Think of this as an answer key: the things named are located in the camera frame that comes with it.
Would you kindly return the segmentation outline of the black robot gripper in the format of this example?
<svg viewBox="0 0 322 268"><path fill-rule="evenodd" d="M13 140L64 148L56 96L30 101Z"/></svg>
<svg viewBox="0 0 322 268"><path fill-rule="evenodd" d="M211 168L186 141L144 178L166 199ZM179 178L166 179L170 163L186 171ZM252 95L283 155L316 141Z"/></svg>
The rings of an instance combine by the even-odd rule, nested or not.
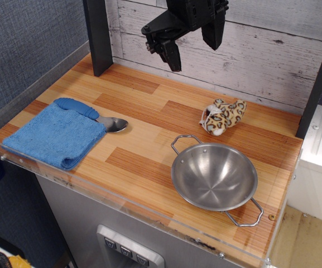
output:
<svg viewBox="0 0 322 268"><path fill-rule="evenodd" d="M167 1L167 10L143 26L147 50L157 53L171 71L181 71L175 40L201 29L203 40L213 50L222 43L228 1Z"/></svg>

